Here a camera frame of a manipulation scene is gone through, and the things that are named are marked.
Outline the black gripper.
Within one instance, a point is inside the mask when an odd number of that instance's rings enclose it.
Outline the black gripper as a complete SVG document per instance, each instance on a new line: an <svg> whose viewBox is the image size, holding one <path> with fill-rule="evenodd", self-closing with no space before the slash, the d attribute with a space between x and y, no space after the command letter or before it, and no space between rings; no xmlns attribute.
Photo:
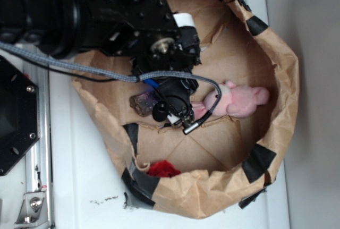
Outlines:
<svg viewBox="0 0 340 229"><path fill-rule="evenodd" d="M201 63L200 39L191 14L174 14L180 36L176 39L163 38L151 46L151 54L130 60L132 74L139 75L155 71L191 72Z"/></svg>

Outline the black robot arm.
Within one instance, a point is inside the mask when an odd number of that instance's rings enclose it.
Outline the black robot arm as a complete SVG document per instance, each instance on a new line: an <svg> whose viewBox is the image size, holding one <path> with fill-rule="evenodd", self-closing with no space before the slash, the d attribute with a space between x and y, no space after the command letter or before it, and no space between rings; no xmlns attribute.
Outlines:
<svg viewBox="0 0 340 229"><path fill-rule="evenodd" d="M167 0L1 0L1 48L33 44L64 59L97 50L135 68L190 71L200 63L194 27L181 27Z"/></svg>

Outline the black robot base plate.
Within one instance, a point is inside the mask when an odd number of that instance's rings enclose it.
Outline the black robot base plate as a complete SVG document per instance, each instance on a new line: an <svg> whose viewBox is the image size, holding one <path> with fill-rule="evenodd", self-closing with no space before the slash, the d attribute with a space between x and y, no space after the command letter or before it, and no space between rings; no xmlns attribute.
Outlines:
<svg viewBox="0 0 340 229"><path fill-rule="evenodd" d="M38 87L1 57L1 176L39 139Z"/></svg>

